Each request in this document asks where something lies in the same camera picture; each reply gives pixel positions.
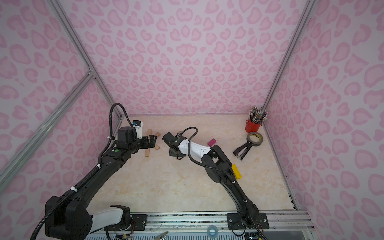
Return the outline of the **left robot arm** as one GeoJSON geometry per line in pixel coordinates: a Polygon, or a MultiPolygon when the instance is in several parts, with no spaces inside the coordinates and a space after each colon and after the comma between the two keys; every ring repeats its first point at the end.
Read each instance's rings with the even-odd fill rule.
{"type": "Polygon", "coordinates": [[[48,237],[60,240],[83,240],[101,229],[126,230],[132,227],[130,209],[112,205],[107,210],[89,213],[87,208],[107,180],[141,149],[156,146],[157,136],[139,138],[134,127],[122,127],[118,138],[102,151],[98,164],[80,182],[62,196],[46,202],[41,223],[48,237]]]}

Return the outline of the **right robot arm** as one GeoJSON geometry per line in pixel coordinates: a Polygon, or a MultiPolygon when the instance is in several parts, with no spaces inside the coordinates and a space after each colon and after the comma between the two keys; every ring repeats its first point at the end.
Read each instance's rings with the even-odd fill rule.
{"type": "Polygon", "coordinates": [[[182,134],[174,136],[170,132],[163,136],[163,141],[170,148],[171,157],[188,157],[194,164],[203,167],[209,178],[222,185],[232,198],[237,212],[241,215],[242,224],[248,229],[256,228],[260,211],[239,185],[231,161],[219,146],[202,146],[182,134]]]}

